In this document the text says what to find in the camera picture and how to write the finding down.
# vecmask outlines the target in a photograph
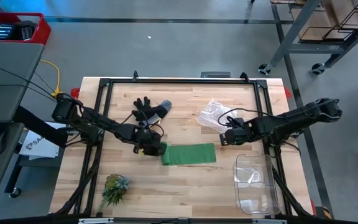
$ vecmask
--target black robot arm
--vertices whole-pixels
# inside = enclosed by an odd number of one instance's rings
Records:
[[[322,98],[277,116],[263,116],[246,122],[242,118],[229,118],[227,125],[232,129],[220,134],[221,144],[241,145],[263,138],[268,138],[270,144],[280,144],[291,134],[302,132],[316,122],[337,121],[342,116],[338,102],[339,100]]]
[[[124,143],[134,145],[134,153],[143,149],[145,155],[159,156],[165,153],[161,145],[161,135],[149,129],[134,124],[117,123],[94,109],[82,105],[73,98],[67,98],[64,94],[58,94],[57,105],[52,118],[60,123],[69,124],[81,131],[81,139],[86,143],[97,144],[101,139],[102,130],[113,133],[116,138]]]

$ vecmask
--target wooden table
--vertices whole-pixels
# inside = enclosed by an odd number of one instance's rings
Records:
[[[98,77],[83,79],[79,99],[85,106],[93,108],[98,83]],[[267,79],[267,83],[273,113],[280,114],[288,111],[282,80],[271,78]],[[161,122],[165,130],[164,141],[169,144],[213,142],[217,161],[193,166],[162,166],[159,157],[140,157],[132,152],[132,145],[124,144],[111,133],[106,133],[92,214],[96,214],[99,207],[106,177],[111,174],[121,174],[130,179],[129,190],[124,196],[124,203],[104,209],[105,217],[257,217],[246,215],[236,207],[232,167],[239,154],[263,154],[262,143],[259,141],[242,146],[222,147],[218,132],[201,126],[195,120],[213,98],[230,108],[242,107],[256,110],[253,87],[236,84],[116,83],[113,87],[108,117],[117,122],[123,121],[134,109],[133,101],[143,96],[148,96],[152,105],[157,105],[163,100],[172,102],[171,111]],[[256,113],[245,111],[238,111],[237,115],[244,119],[257,116]],[[128,122],[135,123],[134,118]],[[84,144],[73,145],[65,150],[50,212],[61,208],[76,189],[84,153]],[[298,151],[291,146],[284,145],[282,161],[288,188],[302,206],[311,213],[308,188]],[[87,193],[88,189],[83,195],[82,209],[88,198]],[[279,189],[278,195],[280,205],[284,210]]]

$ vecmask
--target clear plastic lid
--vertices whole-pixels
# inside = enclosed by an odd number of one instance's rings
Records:
[[[270,156],[237,156],[234,163],[236,204],[248,215],[280,213]]]

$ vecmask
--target green towel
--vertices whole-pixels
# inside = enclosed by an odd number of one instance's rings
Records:
[[[216,162],[213,143],[187,146],[170,146],[166,142],[162,144],[167,146],[165,154],[161,157],[164,166]]]

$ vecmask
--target concrete floor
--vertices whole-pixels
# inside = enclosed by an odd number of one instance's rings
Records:
[[[253,6],[240,0],[3,0],[3,9],[42,12],[46,16],[273,19],[269,0]],[[282,19],[291,18],[280,6]],[[82,77],[129,77],[137,70],[142,77],[199,77],[203,71],[228,71],[232,76],[257,73],[278,47],[274,25],[240,24],[66,24],[50,23],[52,34],[42,56],[59,66],[61,89],[80,86]],[[358,45],[333,68],[320,76],[310,75],[312,64],[327,55],[292,55],[304,103],[321,97],[339,98],[344,114],[340,121],[316,124],[311,130],[336,219],[358,221]],[[52,87],[55,70],[40,64],[37,73]],[[281,61],[269,75],[282,78],[290,88]],[[38,77],[33,82],[43,85]],[[293,99],[290,107],[295,108]],[[27,92],[22,106],[44,120],[51,120],[52,102]],[[319,204],[314,175],[304,140],[299,140],[301,158],[311,198]],[[45,215],[52,199],[58,171],[24,169],[18,198],[8,198],[0,189],[0,218]]]

